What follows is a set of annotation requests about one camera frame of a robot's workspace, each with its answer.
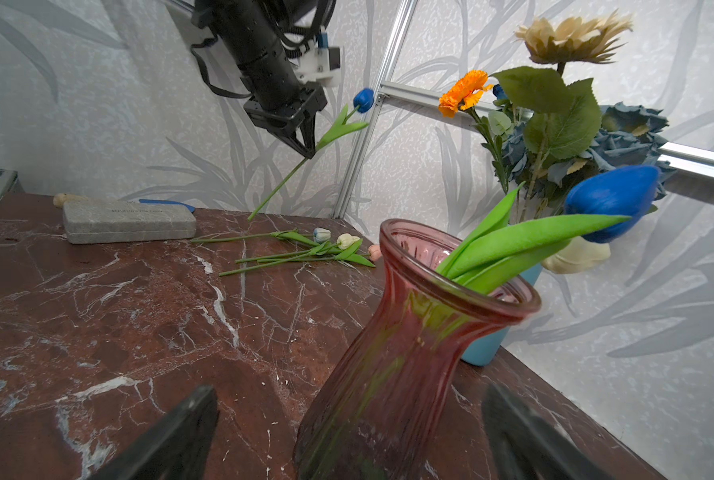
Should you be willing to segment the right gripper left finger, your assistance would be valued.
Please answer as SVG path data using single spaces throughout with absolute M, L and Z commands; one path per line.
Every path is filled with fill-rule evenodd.
M 212 386 L 196 388 L 94 479 L 201 479 L 219 420 Z

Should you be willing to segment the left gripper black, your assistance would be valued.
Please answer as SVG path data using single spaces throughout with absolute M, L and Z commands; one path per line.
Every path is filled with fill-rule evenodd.
M 304 158 L 316 154 L 316 116 L 327 106 L 324 87 L 317 82 L 301 85 L 297 95 L 275 110 L 266 110 L 254 98 L 244 110 L 253 124 L 284 141 Z

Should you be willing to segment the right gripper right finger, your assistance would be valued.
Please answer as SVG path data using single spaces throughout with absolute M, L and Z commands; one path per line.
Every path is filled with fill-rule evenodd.
M 500 479 L 611 477 L 505 386 L 490 385 L 481 410 Z

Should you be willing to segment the blue tulip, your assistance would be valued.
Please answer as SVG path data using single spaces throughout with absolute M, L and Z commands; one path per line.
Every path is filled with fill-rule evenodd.
M 436 271 L 480 294 L 568 247 L 580 237 L 608 243 L 627 233 L 656 198 L 660 170 L 625 166 L 591 177 L 568 194 L 564 213 L 511 225 L 518 190 L 506 195 Z
M 353 108 L 349 109 L 344 106 L 340 114 L 334 121 L 330 129 L 323 135 L 323 137 L 317 143 L 314 156 L 316 156 L 321 150 L 335 142 L 336 140 L 347 136 L 349 134 L 358 132 L 369 126 L 368 122 L 359 121 L 350 123 L 350 119 L 356 114 L 366 114 L 373 107 L 375 102 L 375 92 L 371 88 L 364 88 L 361 90 L 353 99 Z M 308 158 L 303 158 L 285 177 L 284 179 L 272 190 L 272 192 L 256 207 L 256 209 L 249 215 L 248 220 L 252 221 L 262 209 L 270 202 L 270 200 L 282 189 L 282 187 L 309 161 Z

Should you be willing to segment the teal cylindrical vase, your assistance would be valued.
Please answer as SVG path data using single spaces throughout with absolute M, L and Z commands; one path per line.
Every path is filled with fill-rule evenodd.
M 543 271 L 541 264 L 537 264 L 521 274 L 521 277 L 534 286 Z M 463 353 L 461 360 L 469 365 L 483 367 L 488 365 L 496 356 L 503 340 L 509 333 L 509 328 L 503 328 L 492 334 L 475 340 Z

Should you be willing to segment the red glass vase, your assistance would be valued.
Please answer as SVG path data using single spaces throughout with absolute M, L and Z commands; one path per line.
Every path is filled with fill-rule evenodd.
M 419 478 L 464 351 L 539 310 L 521 277 L 481 295 L 438 274 L 460 242 L 418 222 L 383 222 L 383 297 L 304 416 L 298 478 Z

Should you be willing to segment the orange marigold flower stem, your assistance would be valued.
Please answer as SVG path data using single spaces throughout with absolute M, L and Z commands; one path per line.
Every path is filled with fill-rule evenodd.
M 502 127 L 496 121 L 501 112 L 491 112 L 487 117 L 477 113 L 476 106 L 485 93 L 494 86 L 488 83 L 489 75 L 482 70 L 472 70 L 439 98 L 438 110 L 446 118 L 454 118 L 457 113 L 469 115 L 476 130 L 484 139 L 484 148 L 493 158 L 492 165 L 504 193 L 509 192 L 509 173 L 503 159 L 503 148 L 509 127 Z

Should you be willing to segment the cream white tulip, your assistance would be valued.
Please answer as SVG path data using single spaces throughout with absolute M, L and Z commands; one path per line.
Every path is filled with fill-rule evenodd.
M 583 237 L 576 237 L 563 250 L 544 259 L 541 265 L 555 274 L 568 275 L 591 270 L 610 257 L 609 244 L 594 243 Z

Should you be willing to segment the dark blue rose stem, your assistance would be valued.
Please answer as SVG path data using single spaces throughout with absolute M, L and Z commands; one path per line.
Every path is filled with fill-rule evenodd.
M 492 90 L 497 100 L 507 100 L 508 96 L 500 84 L 496 84 Z

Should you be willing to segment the beige sunflower stem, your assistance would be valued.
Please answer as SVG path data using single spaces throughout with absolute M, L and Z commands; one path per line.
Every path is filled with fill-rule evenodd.
M 574 63 L 612 63 L 622 35 L 632 28 L 630 17 L 613 12 L 560 23 L 539 18 L 516 31 L 531 63 L 495 75 L 506 96 L 502 109 L 513 122 L 500 166 L 521 187 L 515 221 L 560 213 L 570 189 L 598 173 L 591 147 L 602 111 L 594 80 L 574 79 L 566 70 Z

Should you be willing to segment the light blue rose bouquet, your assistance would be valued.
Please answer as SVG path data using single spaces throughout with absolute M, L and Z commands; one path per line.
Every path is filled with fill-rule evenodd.
M 518 125 L 503 147 L 503 162 L 520 191 L 518 216 L 525 220 L 561 214 L 570 190 L 582 181 L 624 166 L 649 165 L 659 170 L 655 199 L 666 196 L 665 183 L 675 173 L 661 158 L 662 136 L 669 120 L 662 111 L 622 102 L 601 107 L 601 127 L 590 146 L 579 155 L 558 160 L 541 158 L 524 140 Z

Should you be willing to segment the white blue-tinted tulip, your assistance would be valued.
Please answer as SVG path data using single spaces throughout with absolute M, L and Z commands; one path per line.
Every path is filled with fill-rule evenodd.
M 277 240 L 290 241 L 290 242 L 307 245 L 307 246 L 311 246 L 311 247 L 319 246 L 318 242 L 316 242 L 308 237 L 305 237 L 304 235 L 300 234 L 296 229 L 258 233 L 258 234 L 249 234 L 249 235 L 234 236 L 234 237 L 195 238 L 195 239 L 191 239 L 190 242 L 193 244 L 209 244 L 209 243 L 226 243 L 226 242 L 232 242 L 232 241 L 250 240 L 250 239 L 258 239 L 258 238 L 275 238 Z

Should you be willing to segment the pale yellow tulip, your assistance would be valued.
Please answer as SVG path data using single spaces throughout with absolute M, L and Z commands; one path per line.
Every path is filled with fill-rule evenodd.
M 311 247 L 308 246 L 308 250 L 301 250 L 301 251 L 295 251 L 295 252 L 289 252 L 289 253 L 284 253 L 284 254 L 275 254 L 275 255 L 267 255 L 267 256 L 284 256 L 284 255 L 290 255 L 293 253 L 302 253 L 305 251 L 310 251 L 312 254 L 325 254 L 328 252 L 335 252 L 335 253 L 341 253 L 345 251 L 349 252 L 354 252 L 356 251 L 359 253 L 360 247 L 362 246 L 363 239 L 349 234 L 349 233 L 344 233 L 340 235 L 334 243 L 332 243 L 329 239 L 323 240 L 322 242 L 318 242 L 319 246 L 316 247 Z

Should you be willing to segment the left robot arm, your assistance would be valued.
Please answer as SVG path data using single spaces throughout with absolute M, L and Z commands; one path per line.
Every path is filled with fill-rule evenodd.
M 316 153 L 316 115 L 327 106 L 324 90 L 340 83 L 341 49 L 326 32 L 334 1 L 197 1 L 192 23 L 211 37 L 190 47 L 204 83 L 216 95 L 244 100 L 253 124 L 299 154 Z M 223 42 L 247 91 L 211 83 L 199 51 Z

